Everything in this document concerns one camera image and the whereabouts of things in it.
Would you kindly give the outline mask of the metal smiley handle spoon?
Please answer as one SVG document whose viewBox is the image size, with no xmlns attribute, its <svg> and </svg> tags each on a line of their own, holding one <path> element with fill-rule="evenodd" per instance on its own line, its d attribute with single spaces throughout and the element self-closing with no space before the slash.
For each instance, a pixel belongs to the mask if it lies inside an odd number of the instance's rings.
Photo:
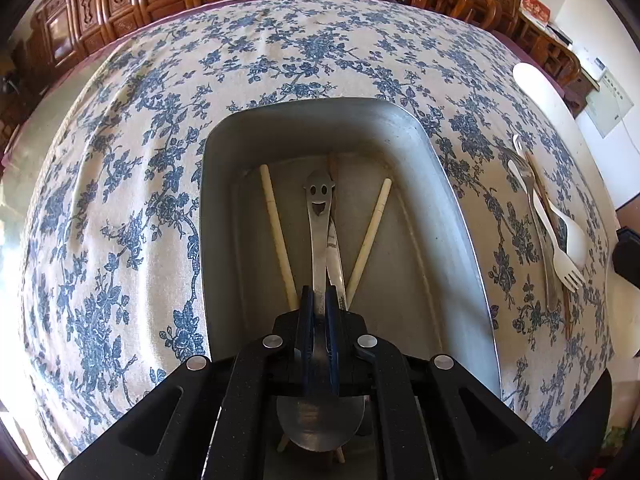
<svg viewBox="0 0 640 480">
<path fill-rule="evenodd" d="M 279 396 L 277 414 L 284 434 L 300 448 L 338 450 L 359 429 L 363 396 L 342 396 L 340 304 L 328 285 L 328 241 L 334 183 L 316 170 L 305 184 L 310 232 L 311 285 L 300 298 L 294 346 L 292 396 Z"/>
</svg>

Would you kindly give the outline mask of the metal fork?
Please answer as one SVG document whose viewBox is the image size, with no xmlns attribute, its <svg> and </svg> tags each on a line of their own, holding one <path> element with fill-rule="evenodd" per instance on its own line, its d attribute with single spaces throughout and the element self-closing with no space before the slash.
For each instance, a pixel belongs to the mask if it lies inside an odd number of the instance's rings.
<svg viewBox="0 0 640 480">
<path fill-rule="evenodd" d="M 553 269 L 553 250 L 548 233 L 539 220 L 533 204 L 534 177 L 526 167 L 525 160 L 518 156 L 518 154 L 510 150 L 510 148 L 503 148 L 502 151 L 508 160 L 508 168 L 526 194 L 528 208 L 533 219 L 533 226 L 538 240 L 542 264 L 544 265 L 544 290 L 546 291 L 547 310 L 549 312 L 559 312 L 562 304 L 562 283 Z"/>
</svg>

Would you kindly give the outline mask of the light bamboo chopstick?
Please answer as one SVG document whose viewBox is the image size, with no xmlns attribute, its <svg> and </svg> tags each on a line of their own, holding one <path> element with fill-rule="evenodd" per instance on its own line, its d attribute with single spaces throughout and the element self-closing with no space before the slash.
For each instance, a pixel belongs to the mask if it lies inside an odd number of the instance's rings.
<svg viewBox="0 0 640 480">
<path fill-rule="evenodd" d="M 293 273 L 288 260 L 288 251 L 286 250 L 285 240 L 283 236 L 282 226 L 280 222 L 280 216 L 274 196 L 273 186 L 270 177 L 269 167 L 266 164 L 262 164 L 259 167 L 260 180 L 262 181 L 262 190 L 264 191 L 265 203 L 268 212 L 269 224 L 271 229 L 271 235 L 273 239 L 274 249 L 276 250 L 280 273 L 282 276 L 286 302 L 288 308 L 294 311 L 298 308 L 297 292 Z"/>
<path fill-rule="evenodd" d="M 385 178 L 380 192 L 378 193 L 378 199 L 374 205 L 366 234 L 364 234 L 354 268 L 352 269 L 352 275 L 349 277 L 347 284 L 346 298 L 349 306 L 352 305 L 352 302 L 355 299 L 362 274 L 369 260 L 375 237 L 376 234 L 378 234 L 378 228 L 380 227 L 383 218 L 388 196 L 390 196 L 390 189 L 392 188 L 392 185 L 393 181 L 390 180 L 390 178 Z"/>
</svg>

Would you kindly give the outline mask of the grey metal tray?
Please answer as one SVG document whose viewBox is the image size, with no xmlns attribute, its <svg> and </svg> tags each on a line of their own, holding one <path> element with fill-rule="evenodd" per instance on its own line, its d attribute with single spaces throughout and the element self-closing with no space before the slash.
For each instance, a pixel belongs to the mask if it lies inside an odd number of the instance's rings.
<svg viewBox="0 0 640 480">
<path fill-rule="evenodd" d="M 480 265 L 454 191 L 420 122 L 374 99 L 328 99 L 239 112 L 213 128 L 201 188 L 203 295 L 214 360 L 237 356 L 292 312 L 274 249 L 259 167 L 269 167 L 298 306 L 311 285 L 305 184 L 316 170 L 334 183 L 328 285 L 340 309 L 359 314 L 364 344 L 381 337 L 405 356 L 448 354 L 497 396 L 499 367 Z M 393 181 L 352 305 L 346 288 L 385 178 Z M 370 427 L 352 478 L 380 478 L 371 401 L 355 441 Z M 276 416 L 266 454 L 286 437 Z M 280 479 L 288 466 L 268 466 Z"/>
</svg>

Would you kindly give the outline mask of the wooden side table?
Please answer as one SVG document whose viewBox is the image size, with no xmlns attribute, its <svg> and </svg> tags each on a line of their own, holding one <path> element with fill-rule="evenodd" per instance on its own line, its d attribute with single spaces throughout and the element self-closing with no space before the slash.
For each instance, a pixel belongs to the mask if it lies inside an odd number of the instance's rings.
<svg viewBox="0 0 640 480">
<path fill-rule="evenodd" d="M 587 106 L 587 96 L 599 90 L 599 83 L 582 67 L 578 76 L 564 87 L 563 100 L 570 114 L 576 118 Z"/>
</svg>

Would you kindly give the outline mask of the blue floral tablecloth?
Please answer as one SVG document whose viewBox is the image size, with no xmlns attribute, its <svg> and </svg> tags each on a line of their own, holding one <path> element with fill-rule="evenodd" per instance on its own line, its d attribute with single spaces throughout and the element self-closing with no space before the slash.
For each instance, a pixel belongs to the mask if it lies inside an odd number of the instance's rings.
<svg viewBox="0 0 640 480">
<path fill-rule="evenodd" d="M 503 401 L 541 437 L 556 434 L 613 355 L 608 207 L 518 90 L 515 62 L 487 32 L 378 0 L 233 3 L 123 42 L 63 106 L 25 223 L 24 345 L 50 474 L 214 342 L 198 250 L 209 131 L 241 110 L 338 96 L 420 120 L 480 260 Z M 532 218 L 500 154 L 513 138 L 587 232 L 586 282 L 568 312 L 544 305 Z"/>
</svg>

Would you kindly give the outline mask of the white router box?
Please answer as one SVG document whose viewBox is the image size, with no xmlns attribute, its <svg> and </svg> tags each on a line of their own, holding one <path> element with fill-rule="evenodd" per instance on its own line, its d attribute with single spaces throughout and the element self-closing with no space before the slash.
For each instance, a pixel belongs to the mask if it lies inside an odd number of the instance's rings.
<svg viewBox="0 0 640 480">
<path fill-rule="evenodd" d="M 594 79 L 602 77 L 602 74 L 606 71 L 606 65 L 597 55 L 590 52 L 587 48 L 581 48 L 576 52 L 576 55 L 580 59 L 582 67 L 590 73 Z"/>
</svg>

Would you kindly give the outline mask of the red card on side table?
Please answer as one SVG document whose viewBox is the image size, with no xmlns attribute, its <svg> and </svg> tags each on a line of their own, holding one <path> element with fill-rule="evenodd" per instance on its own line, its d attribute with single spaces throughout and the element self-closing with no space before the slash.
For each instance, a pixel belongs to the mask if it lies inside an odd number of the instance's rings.
<svg viewBox="0 0 640 480">
<path fill-rule="evenodd" d="M 546 28 L 551 18 L 551 10 L 540 0 L 521 0 L 520 11 L 541 28 Z"/>
</svg>

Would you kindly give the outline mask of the white lower wall panel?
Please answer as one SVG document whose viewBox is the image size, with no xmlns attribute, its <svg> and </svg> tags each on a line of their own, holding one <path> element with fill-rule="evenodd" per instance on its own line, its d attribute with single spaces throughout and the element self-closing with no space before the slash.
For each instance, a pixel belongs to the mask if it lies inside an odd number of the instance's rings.
<svg viewBox="0 0 640 480">
<path fill-rule="evenodd" d="M 602 138 L 608 136 L 634 107 L 634 102 L 608 68 L 599 79 L 597 90 L 592 90 L 586 101 L 587 114 Z"/>
</svg>

